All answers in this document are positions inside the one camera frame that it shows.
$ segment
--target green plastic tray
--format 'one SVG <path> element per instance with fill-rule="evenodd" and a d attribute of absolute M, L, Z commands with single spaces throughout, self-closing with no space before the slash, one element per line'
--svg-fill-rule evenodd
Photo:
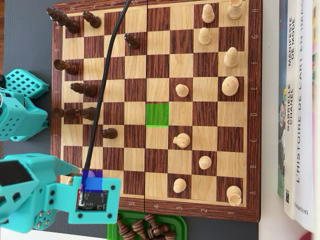
<path fill-rule="evenodd" d="M 129 227 L 139 220 L 143 219 L 147 213 L 139 212 L 139 211 L 127 211 L 127 210 L 119 210 L 118 215 L 122 218 L 122 222 Z M 170 230 L 175 231 L 176 240 L 186 240 L 187 239 L 187 225 L 184 219 L 180 216 L 173 216 L 173 215 L 161 215 L 155 214 L 155 221 L 157 224 L 169 224 Z M 144 225 L 147 229 L 149 223 L 144 221 Z M 106 228 L 106 239 L 107 240 L 123 240 L 122 236 L 118 232 L 118 225 L 115 224 L 108 224 Z M 135 240 L 141 240 L 141 237 L 136 234 Z"/>

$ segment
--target chessboard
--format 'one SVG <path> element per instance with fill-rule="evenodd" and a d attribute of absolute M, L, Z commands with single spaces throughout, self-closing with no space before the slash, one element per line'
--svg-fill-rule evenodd
<path fill-rule="evenodd" d="M 125 1 L 58 2 L 79 24 L 77 33 L 52 22 L 52 62 L 79 66 L 76 75 L 52 67 L 52 108 L 96 107 L 97 97 L 70 89 L 100 87 L 112 31 Z M 202 19 L 210 4 L 214 20 Z M 229 0 L 133 0 L 113 45 L 90 168 L 121 179 L 119 209 L 154 214 L 258 222 L 261 196 L 262 0 L 243 0 L 241 16 L 228 16 Z M 98 16 L 94 28 L 83 12 Z M 200 44 L 207 28 L 211 41 Z M 138 49 L 124 40 L 130 33 Z M 224 57 L 236 48 L 238 64 Z M 236 77 L 238 90 L 225 95 L 223 82 Z M 176 86 L 188 89 L 185 97 Z M 93 121 L 51 117 L 51 154 L 82 168 Z M 103 138 L 114 128 L 117 137 Z M 189 144 L 174 143 L 179 134 Z M 206 169 L 201 157 L 209 158 Z M 182 191 L 174 190 L 176 180 Z M 241 200 L 231 205 L 227 189 Z"/>

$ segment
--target dark brown chess piece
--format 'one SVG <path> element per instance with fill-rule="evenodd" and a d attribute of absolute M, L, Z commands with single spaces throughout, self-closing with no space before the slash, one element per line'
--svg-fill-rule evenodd
<path fill-rule="evenodd" d="M 97 87 L 92 84 L 84 84 L 84 83 L 71 83 L 70 88 L 79 94 L 84 94 L 87 97 L 93 98 L 97 94 Z"/>
<path fill-rule="evenodd" d="M 91 27 L 97 29 L 101 26 L 101 19 L 96 16 L 93 15 L 91 12 L 89 11 L 84 11 L 83 12 L 83 18 L 90 23 Z"/>
<path fill-rule="evenodd" d="M 67 14 L 63 11 L 48 7 L 46 13 L 50 16 L 52 21 L 55 21 L 59 26 L 65 26 L 70 33 L 76 34 L 79 31 L 78 22 L 73 18 L 68 18 Z"/>
<path fill-rule="evenodd" d="M 71 75 L 76 75 L 79 70 L 79 66 L 75 62 L 65 62 L 61 59 L 56 59 L 53 61 L 53 67 L 57 70 L 65 70 L 66 73 Z"/>
<path fill-rule="evenodd" d="M 140 40 L 130 33 L 124 34 L 124 40 L 128 43 L 132 49 L 138 49 L 140 47 Z"/>

